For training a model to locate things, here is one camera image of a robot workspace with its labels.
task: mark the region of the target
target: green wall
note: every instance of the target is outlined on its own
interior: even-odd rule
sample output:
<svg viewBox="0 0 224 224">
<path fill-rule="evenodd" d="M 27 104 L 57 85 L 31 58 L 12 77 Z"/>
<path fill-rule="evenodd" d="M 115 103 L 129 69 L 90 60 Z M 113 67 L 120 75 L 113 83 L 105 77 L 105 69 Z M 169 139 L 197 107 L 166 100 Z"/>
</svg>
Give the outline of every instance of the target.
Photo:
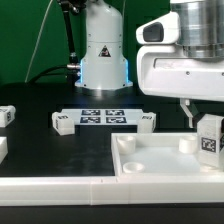
<svg viewBox="0 0 224 224">
<path fill-rule="evenodd" d="M 123 0 L 106 0 L 122 10 Z M 49 0 L 0 1 L 0 85 L 24 82 L 40 25 Z M 124 55 L 130 64 L 130 79 L 136 82 L 137 44 L 135 31 L 169 10 L 169 0 L 127 0 L 124 27 Z M 71 17 L 74 41 L 79 58 L 85 54 L 85 17 Z M 51 7 L 30 78 L 44 69 L 68 61 L 67 38 L 61 9 L 55 0 Z M 64 81 L 64 78 L 50 78 Z"/>
</svg>

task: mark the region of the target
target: white block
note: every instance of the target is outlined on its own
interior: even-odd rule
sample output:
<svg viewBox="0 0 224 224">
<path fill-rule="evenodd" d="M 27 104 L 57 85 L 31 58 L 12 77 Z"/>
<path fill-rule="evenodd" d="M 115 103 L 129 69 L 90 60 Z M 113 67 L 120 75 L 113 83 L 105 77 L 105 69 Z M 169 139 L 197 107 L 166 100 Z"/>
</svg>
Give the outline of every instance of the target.
<svg viewBox="0 0 224 224">
<path fill-rule="evenodd" d="M 156 127 L 156 114 L 143 113 L 138 121 L 138 133 L 153 133 Z"/>
<path fill-rule="evenodd" d="M 0 128 L 5 128 L 15 119 L 16 109 L 14 106 L 0 107 Z"/>
<path fill-rule="evenodd" d="M 224 168 L 223 120 L 224 117 L 206 114 L 197 126 L 199 162 L 219 169 Z"/>
<path fill-rule="evenodd" d="M 0 164 L 8 154 L 6 137 L 0 137 Z"/>
<path fill-rule="evenodd" d="M 75 122 L 65 113 L 53 113 L 52 121 L 54 129 L 60 135 L 75 134 Z"/>
</svg>

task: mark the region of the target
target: black table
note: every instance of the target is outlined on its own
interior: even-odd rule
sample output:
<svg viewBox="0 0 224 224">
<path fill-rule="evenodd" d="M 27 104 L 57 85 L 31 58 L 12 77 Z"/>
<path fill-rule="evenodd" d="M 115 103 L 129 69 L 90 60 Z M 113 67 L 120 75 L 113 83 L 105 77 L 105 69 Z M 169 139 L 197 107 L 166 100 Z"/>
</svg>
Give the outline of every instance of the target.
<svg viewBox="0 0 224 224">
<path fill-rule="evenodd" d="M 224 114 L 217 102 L 195 102 L 200 112 Z M 156 132 L 192 132 L 178 99 L 132 93 L 92 97 L 66 84 L 10 84 L 0 88 L 0 105 L 14 105 L 16 119 L 7 136 L 8 158 L 0 177 L 113 176 L 111 133 L 136 132 L 136 126 L 78 126 L 76 134 L 59 136 L 51 114 L 64 108 L 142 109 L 157 114 Z M 223 223 L 224 204 L 2 207 L 2 223 Z"/>
</svg>

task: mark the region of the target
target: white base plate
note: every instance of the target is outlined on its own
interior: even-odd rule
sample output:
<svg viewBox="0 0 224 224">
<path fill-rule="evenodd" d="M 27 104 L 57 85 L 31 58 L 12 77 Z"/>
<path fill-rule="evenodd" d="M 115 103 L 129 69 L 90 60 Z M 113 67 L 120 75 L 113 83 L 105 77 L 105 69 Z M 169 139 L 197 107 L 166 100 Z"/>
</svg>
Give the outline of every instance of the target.
<svg viewBox="0 0 224 224">
<path fill-rule="evenodd" d="M 112 134 L 112 177 L 1 178 L 0 205 L 99 205 L 224 202 L 224 173 L 199 170 L 195 155 L 179 155 L 191 134 Z M 133 158 L 119 155 L 117 138 L 136 137 Z M 124 173 L 129 159 L 147 162 L 143 173 Z"/>
<path fill-rule="evenodd" d="M 138 109 L 63 109 L 76 125 L 137 125 L 143 115 Z"/>
</svg>

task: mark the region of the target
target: white box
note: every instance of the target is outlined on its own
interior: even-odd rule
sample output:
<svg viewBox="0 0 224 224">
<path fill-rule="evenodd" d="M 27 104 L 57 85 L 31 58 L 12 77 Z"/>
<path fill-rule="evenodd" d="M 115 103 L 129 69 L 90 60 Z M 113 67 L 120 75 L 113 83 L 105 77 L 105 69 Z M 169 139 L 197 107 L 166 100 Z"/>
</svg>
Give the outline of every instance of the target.
<svg viewBox="0 0 224 224">
<path fill-rule="evenodd" d="M 206 114 L 197 126 L 199 161 L 220 169 L 224 167 L 224 117 Z"/>
<path fill-rule="evenodd" d="M 75 122 L 65 113 L 53 113 L 52 122 L 54 129 L 60 135 L 75 134 Z"/>
<path fill-rule="evenodd" d="M 14 106 L 0 107 L 0 128 L 5 128 L 15 119 L 16 109 Z"/>
<path fill-rule="evenodd" d="M 156 114 L 143 113 L 142 117 L 138 120 L 137 132 L 153 133 L 155 127 L 156 127 Z"/>
</svg>

